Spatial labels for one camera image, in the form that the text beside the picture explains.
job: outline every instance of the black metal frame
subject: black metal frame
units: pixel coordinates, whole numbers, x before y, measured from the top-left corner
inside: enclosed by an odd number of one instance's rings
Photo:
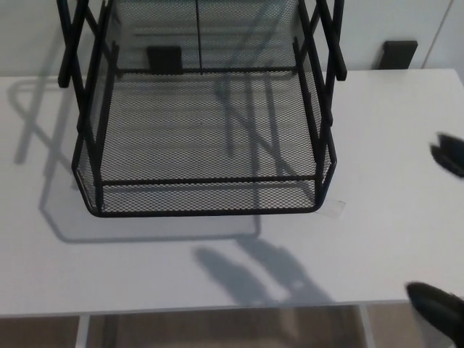
[[[196,178],[196,179],[167,179],[167,180],[135,180],[135,181],[103,181],[101,176],[102,157],[104,151],[104,142],[107,132],[107,123],[109,109],[112,99],[112,90],[115,84],[115,77],[121,77],[126,73],[152,74],[150,70],[142,69],[119,69],[117,67],[117,58],[119,46],[113,43],[109,48],[106,42],[106,33],[109,26],[109,17],[115,0],[109,0],[108,4],[101,6],[101,13],[98,22],[94,19],[91,10],[88,7],[88,0],[78,0],[75,10],[74,20],[71,22],[70,11],[67,0],[57,0],[59,16],[62,24],[62,31],[65,37],[66,49],[63,57],[61,70],[59,73],[59,86],[67,88],[72,80],[75,94],[78,100],[80,116],[78,120],[78,140],[75,147],[75,153],[72,160],[72,171],[78,182],[78,187],[86,206],[90,213],[99,217],[149,217],[149,216],[192,216],[192,215],[257,215],[257,214],[278,214],[278,213],[298,213],[314,212],[322,205],[332,175],[336,167],[336,154],[334,141],[331,135],[331,126],[333,117],[331,114],[331,102],[334,92],[335,78],[344,80],[347,76],[347,69],[344,64],[343,56],[339,46],[339,36],[341,32],[341,19],[343,16],[344,0],[335,0],[333,9],[333,19],[327,7],[326,0],[317,0],[315,11],[312,18],[308,17],[304,0],[299,0],[298,15],[303,27],[304,43],[300,48],[297,37],[294,37],[294,56],[295,66],[287,67],[240,67],[240,68],[204,68],[202,65],[202,45],[199,34],[199,6],[196,0],[196,21],[199,42],[199,68],[184,68],[183,73],[266,73],[266,72],[288,72],[298,74],[302,90],[304,110],[307,115],[307,125],[310,131],[310,140],[312,143],[313,154],[316,161],[316,175],[291,175],[291,176],[272,176],[272,177],[247,177],[247,178]],[[313,34],[319,22],[323,24],[326,40],[329,48],[328,70],[326,81],[324,82],[323,73],[320,68],[318,53],[315,47]],[[82,33],[83,24],[87,22],[96,36],[94,49],[91,55],[91,63],[87,74],[86,85],[84,88],[83,79],[80,72],[80,66],[77,57],[77,50]],[[107,71],[106,86],[104,89],[103,105],[101,106],[100,121],[98,131],[94,139],[89,114],[93,103],[94,92],[96,88],[96,79],[102,56],[109,63]],[[307,80],[303,64],[306,56],[309,57],[312,73],[317,90],[317,98],[320,105],[322,120],[320,132],[318,132],[315,118],[312,112],[311,96],[308,91]],[[88,150],[91,172],[94,177],[95,186],[95,205],[88,198],[87,188],[83,179],[78,172],[80,153],[83,145]],[[324,178],[324,165],[326,160],[326,149],[330,157],[329,165]],[[201,210],[201,211],[140,211],[140,212],[105,212],[104,206],[104,186],[128,186],[128,185],[167,185],[167,184],[198,184],[198,183],[260,183],[276,181],[315,181],[315,206],[308,208],[279,208],[279,209],[250,209],[250,210]]]

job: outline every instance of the metal leg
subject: metal leg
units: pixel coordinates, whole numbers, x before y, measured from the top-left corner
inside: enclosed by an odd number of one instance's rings
[[[88,324],[90,323],[90,315],[81,315],[79,317],[78,335],[75,338],[75,348],[87,347]]]

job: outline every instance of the black metal mesh basket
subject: black metal mesh basket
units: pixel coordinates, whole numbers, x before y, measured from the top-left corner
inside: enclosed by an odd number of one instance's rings
[[[80,117],[72,170],[101,217],[312,212],[336,165],[343,1],[58,0]],[[330,57],[324,83],[312,37]],[[85,88],[77,47],[96,36]]]

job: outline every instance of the black metal bar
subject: black metal bar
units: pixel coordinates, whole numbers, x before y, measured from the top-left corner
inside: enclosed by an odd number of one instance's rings
[[[96,132],[96,157],[97,157],[97,172],[96,182],[96,207],[99,211],[103,207],[103,183],[102,183],[102,159],[104,151],[104,142],[107,137],[107,128],[108,128],[108,119],[109,119],[109,110],[111,108],[111,101],[113,95],[113,88],[115,86],[115,76],[116,76],[116,64],[117,58],[119,55],[119,46],[116,46],[116,43],[113,42],[112,45],[112,54],[111,59],[108,61],[109,67],[107,72],[107,80],[105,83],[104,93],[103,93],[103,103],[101,105],[100,111],[100,121],[98,124],[98,129]]]
[[[182,73],[279,73],[295,71],[295,67],[206,67],[202,69],[184,68]],[[120,74],[149,74],[153,75],[150,69],[119,69]]]
[[[343,19],[344,0],[335,0],[333,5],[333,30],[340,38],[341,34],[341,21]],[[328,105],[331,107],[332,98],[334,97],[335,87],[335,71],[334,71],[334,57],[332,53],[328,55],[327,74],[326,74],[326,96]]]
[[[94,141],[94,135],[92,133],[92,130],[90,128],[90,125],[86,125],[83,128],[82,131],[83,135],[83,140],[86,143],[86,148],[87,148],[87,155],[88,155],[88,161],[90,162],[90,168],[92,172],[92,176],[94,179],[94,188],[95,188],[95,195],[97,195],[97,183],[98,183],[98,167],[97,167],[97,157],[96,157],[96,151],[95,151],[95,141]]]
[[[318,153],[315,158],[316,161],[316,180],[315,180],[315,193],[316,193],[316,202],[321,202],[323,200],[323,182],[324,182],[324,166],[326,165],[326,136],[323,131],[322,121],[320,124],[320,135],[318,139]]]
[[[324,77],[320,68],[318,51],[316,49],[314,37],[310,32],[310,20],[307,16],[307,12],[305,12],[305,9],[302,7],[299,8],[299,16],[300,20],[302,21],[304,43],[307,46],[307,52],[310,58],[312,76],[314,77],[316,91],[318,92],[320,112],[322,114],[323,120],[325,120],[329,125],[332,125],[334,119],[332,117],[331,108],[329,107],[326,99],[326,85],[324,83]]]
[[[331,129],[329,127],[325,127],[324,131],[326,132],[328,155],[331,158],[331,163],[336,163],[337,158],[336,158],[336,152],[335,152],[335,146],[334,146],[334,138],[332,137]]]
[[[315,118],[314,118],[314,112],[312,110],[311,94],[307,87],[305,68],[303,67],[303,61],[301,59],[301,56],[299,55],[298,38],[296,36],[293,42],[293,50],[295,54],[295,60],[297,62],[299,85],[301,86],[301,89],[302,89],[304,113],[306,114],[307,127],[308,127],[308,131],[310,132],[312,155],[314,156],[315,161],[317,161],[318,160],[318,156],[317,156],[318,140],[319,140],[318,129],[317,129]]]
[[[198,38],[198,59],[200,63],[200,69],[203,68],[203,59],[202,59],[202,34],[200,31],[200,11],[198,0],[195,0],[195,10],[196,10],[196,35]]]
[[[320,19],[319,10],[318,10],[318,7],[316,6],[314,8],[314,12],[312,13],[312,17],[311,17],[311,21],[310,21],[310,30],[311,30],[311,33],[313,35],[316,32],[316,29],[318,27],[319,19]],[[300,55],[301,55],[303,61],[305,60],[306,54],[307,54],[307,47],[306,47],[305,44],[303,44],[302,50],[300,52]]]
[[[94,203],[91,201],[89,197],[89,192],[87,187],[84,183],[84,179],[82,178],[82,174],[79,172],[79,169],[72,169],[72,174],[74,175],[74,179],[78,185],[80,195],[83,198],[84,204],[86,205],[87,210],[92,214],[96,215],[99,212],[96,211]]]
[[[94,47],[92,49],[92,55],[90,58],[90,65],[87,74],[86,81],[86,97],[84,101],[83,112],[79,115],[78,120],[78,131],[83,130],[84,122],[91,112],[92,102],[94,101],[94,92],[96,87],[96,79],[98,78],[98,69],[102,60],[102,43],[104,43],[104,37],[108,24],[109,7],[105,6],[103,2],[101,4],[100,16],[99,16],[99,33],[95,37]]]
[[[240,178],[192,178],[192,179],[153,179],[153,180],[105,180],[103,186],[142,186],[142,185],[195,185],[208,183],[262,183],[315,180],[315,175],[261,176]]]
[[[319,9],[320,21],[326,35],[327,46],[330,53],[333,55],[333,63],[337,80],[343,81],[347,79],[347,66],[345,65],[343,54],[340,49],[340,39],[332,27],[331,13],[327,6],[326,0],[316,0],[316,6]],[[306,13],[307,10],[304,0],[299,0],[299,8]]]
[[[95,171],[95,164],[96,161],[94,159],[94,152],[95,152],[95,142],[92,138],[93,134],[90,128],[86,128],[82,133],[78,134],[78,140],[76,141],[76,146],[74,148],[74,154],[72,156],[72,163],[71,168],[72,171],[76,171],[79,166],[80,156],[83,150],[83,143],[86,143],[87,147],[87,155],[90,162],[92,173]]]
[[[86,19],[92,33],[97,36],[99,34],[99,25],[95,20],[94,14],[89,8],[87,8]],[[111,60],[111,50],[108,48],[106,42],[103,45],[103,53],[108,60]]]
[[[57,6],[61,28],[63,31],[63,37],[65,38],[65,42],[67,42],[71,31],[70,9],[68,7],[67,0],[57,0]],[[84,100],[84,83],[82,80],[82,72],[80,71],[79,59],[77,57],[71,64],[70,69],[75,96],[78,100],[79,111],[82,111]]]
[[[326,178],[324,179],[324,184],[322,188],[320,189],[320,196],[318,197],[318,202],[316,204],[317,206],[321,206],[324,200],[326,199],[328,186],[330,185],[332,181],[332,177],[334,176],[334,173],[335,173],[335,167],[336,167],[335,163],[330,164],[328,167]]]
[[[99,168],[102,165],[102,156],[104,150],[104,141],[107,136],[107,126],[109,119],[109,109],[111,107],[113,88],[115,87],[116,63],[120,47],[113,42],[112,58],[108,62],[107,80],[104,87],[103,103],[101,104],[100,120],[96,132],[96,149],[99,155]]]
[[[270,209],[223,209],[223,210],[165,210],[137,212],[102,212],[94,214],[99,218],[160,218],[183,216],[224,216],[224,215],[270,215],[270,214],[305,214],[315,212],[318,207],[311,208],[270,208]]]
[[[203,192],[203,191],[234,191],[234,190],[254,190],[258,189],[299,189],[302,183],[308,181],[287,181],[280,183],[212,183],[196,185],[123,185],[123,186],[105,186],[105,192],[109,194],[127,194],[149,192],[152,194],[163,192]]]
[[[58,86],[67,88],[70,85],[72,70],[76,56],[78,54],[78,46],[84,21],[86,20],[86,12],[88,0],[79,0],[75,9],[74,20],[72,21],[71,29],[66,40],[65,55],[58,76]]]

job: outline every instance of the white wall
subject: white wall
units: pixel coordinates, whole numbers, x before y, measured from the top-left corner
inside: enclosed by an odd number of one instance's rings
[[[100,3],[91,0],[93,9]],[[341,46],[347,67],[370,69],[388,39],[418,40],[412,67],[421,67],[448,4],[449,0],[346,0]],[[321,25],[317,41],[325,62]],[[83,43],[81,51],[88,56],[91,34]],[[0,0],[0,75],[56,75],[62,50],[54,0]]]
[[[425,67],[452,67],[464,82],[464,0],[454,0]]]

